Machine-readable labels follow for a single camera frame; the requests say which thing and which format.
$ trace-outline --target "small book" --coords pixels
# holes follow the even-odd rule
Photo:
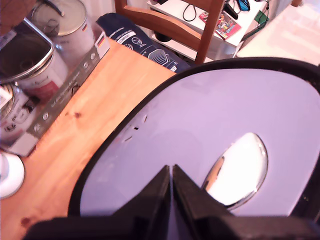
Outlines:
[[[208,13],[205,11],[199,15],[199,18],[205,23],[208,19]],[[215,32],[220,35],[224,40],[234,33],[236,33],[241,26],[236,23],[231,17],[229,17],[226,13],[222,12],[220,14],[217,29]]]

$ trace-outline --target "wooden table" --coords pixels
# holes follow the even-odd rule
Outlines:
[[[320,64],[320,12],[312,5],[289,5],[237,57],[283,57]]]
[[[35,151],[23,159],[21,189],[1,200],[1,239],[21,239],[37,221],[66,216],[75,183],[91,156],[170,70],[112,41]]]

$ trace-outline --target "oval plastic lid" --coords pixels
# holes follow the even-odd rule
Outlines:
[[[45,3],[40,4],[32,13],[32,23],[45,34],[47,34],[45,27],[52,28],[54,22],[59,24],[57,28],[58,36],[75,32],[85,22],[87,11],[81,1],[55,0],[52,2],[64,13],[64,16],[60,16],[51,6]]]
[[[200,187],[230,144],[252,132],[268,152],[268,171],[259,191],[231,212],[290,215],[319,158],[320,95],[302,78],[279,68],[306,80],[312,75],[309,69],[317,75],[317,68],[307,63],[251,58],[205,64],[169,79],[101,146],[105,151],[80,176],[69,209],[78,192],[82,194],[75,207],[81,216],[111,215],[164,165],[178,164]],[[177,238],[173,211],[174,206],[168,239]]]

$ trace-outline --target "black rim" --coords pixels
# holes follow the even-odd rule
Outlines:
[[[81,195],[86,183],[86,180],[99,160],[103,152],[108,148],[111,142],[116,138],[120,131],[130,122],[130,120],[156,95],[158,95],[165,88],[171,84],[197,73],[222,70],[222,69],[264,69],[283,72],[299,77],[309,82],[320,94],[320,67],[315,65],[286,58],[276,57],[248,57],[248,58],[234,58],[224,59],[214,62],[205,63],[200,66],[190,68],[182,73],[179,73],[154,89],[148,96],[146,96],[116,127],[116,129],[109,135],[109,137],[102,143],[99,149],[94,153],[88,164],[82,171],[77,180],[73,192],[71,194],[68,216],[80,216],[80,202]],[[318,157],[312,175],[303,190],[296,206],[294,207],[292,216],[307,217],[319,223],[320,216],[320,155]]]

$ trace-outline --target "can lid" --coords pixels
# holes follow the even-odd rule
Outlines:
[[[86,20],[87,11],[80,0],[52,0],[61,16],[50,5],[42,3],[32,13],[32,23],[48,36],[65,36],[79,29]]]

